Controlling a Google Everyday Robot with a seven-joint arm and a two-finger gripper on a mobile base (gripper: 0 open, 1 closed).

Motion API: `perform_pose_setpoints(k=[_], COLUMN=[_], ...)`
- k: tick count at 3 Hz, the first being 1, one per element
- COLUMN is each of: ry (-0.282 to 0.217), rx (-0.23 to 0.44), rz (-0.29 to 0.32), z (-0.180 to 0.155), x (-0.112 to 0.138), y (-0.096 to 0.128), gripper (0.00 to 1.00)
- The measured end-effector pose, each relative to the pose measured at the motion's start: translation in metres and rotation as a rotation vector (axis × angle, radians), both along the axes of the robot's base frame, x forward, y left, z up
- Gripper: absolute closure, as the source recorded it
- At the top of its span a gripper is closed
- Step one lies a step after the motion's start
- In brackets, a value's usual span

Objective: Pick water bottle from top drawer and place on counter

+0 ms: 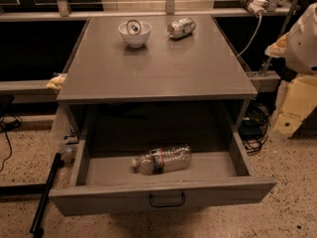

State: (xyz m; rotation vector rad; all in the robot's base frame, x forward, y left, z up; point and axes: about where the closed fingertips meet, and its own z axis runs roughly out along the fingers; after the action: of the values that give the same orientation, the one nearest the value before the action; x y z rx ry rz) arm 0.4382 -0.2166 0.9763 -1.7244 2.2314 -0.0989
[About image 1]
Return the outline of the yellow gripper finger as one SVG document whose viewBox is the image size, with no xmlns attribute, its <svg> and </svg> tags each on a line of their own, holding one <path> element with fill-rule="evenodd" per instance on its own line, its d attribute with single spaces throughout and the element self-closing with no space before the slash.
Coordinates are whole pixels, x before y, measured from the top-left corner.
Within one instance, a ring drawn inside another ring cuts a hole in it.
<svg viewBox="0 0 317 238">
<path fill-rule="evenodd" d="M 274 131 L 291 137 L 317 107 L 317 77 L 300 75 L 287 85 L 287 92 L 274 123 Z"/>
</svg>

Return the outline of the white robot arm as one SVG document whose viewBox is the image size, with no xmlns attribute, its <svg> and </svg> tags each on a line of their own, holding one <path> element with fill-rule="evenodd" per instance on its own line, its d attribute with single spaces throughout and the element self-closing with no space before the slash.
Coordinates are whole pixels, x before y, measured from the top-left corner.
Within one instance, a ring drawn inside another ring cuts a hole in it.
<svg viewBox="0 0 317 238">
<path fill-rule="evenodd" d="M 285 65 L 297 73 L 287 85 L 273 125 L 275 132 L 292 136 L 317 107 L 317 3 L 309 5 L 291 29 L 264 53 L 284 58 Z"/>
</svg>

